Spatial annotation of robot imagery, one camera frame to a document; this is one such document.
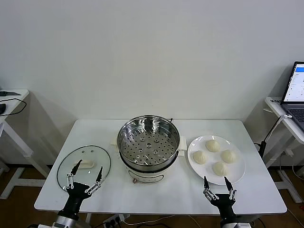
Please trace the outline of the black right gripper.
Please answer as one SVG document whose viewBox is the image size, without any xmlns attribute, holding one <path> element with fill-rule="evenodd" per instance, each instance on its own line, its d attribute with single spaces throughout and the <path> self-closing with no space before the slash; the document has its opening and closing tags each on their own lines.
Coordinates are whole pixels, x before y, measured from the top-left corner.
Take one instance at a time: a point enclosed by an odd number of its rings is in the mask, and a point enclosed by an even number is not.
<svg viewBox="0 0 304 228">
<path fill-rule="evenodd" d="M 204 176 L 204 190 L 203 194 L 208 199 L 211 200 L 211 204 L 218 208 L 219 214 L 222 219 L 234 219 L 236 217 L 232 206 L 235 204 L 235 194 L 236 191 L 233 189 L 231 182 L 228 178 L 224 177 L 226 187 L 229 191 L 229 194 L 214 194 L 209 187 L 209 182 Z"/>
</svg>

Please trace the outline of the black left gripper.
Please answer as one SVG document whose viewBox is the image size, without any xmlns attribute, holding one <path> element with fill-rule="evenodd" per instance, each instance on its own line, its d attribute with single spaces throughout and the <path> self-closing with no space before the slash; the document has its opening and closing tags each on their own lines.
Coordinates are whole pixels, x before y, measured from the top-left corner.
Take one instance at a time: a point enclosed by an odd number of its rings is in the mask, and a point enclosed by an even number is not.
<svg viewBox="0 0 304 228">
<path fill-rule="evenodd" d="M 93 193 L 95 193 L 102 184 L 102 171 L 103 166 L 97 175 L 95 183 L 89 187 L 88 185 L 74 182 L 73 178 L 76 175 L 77 170 L 82 162 L 82 159 L 72 168 L 71 172 L 66 175 L 66 189 L 68 192 L 68 199 L 63 208 L 63 213 L 66 215 L 77 215 L 80 211 L 80 207 L 82 202 L 91 197 Z"/>
</svg>

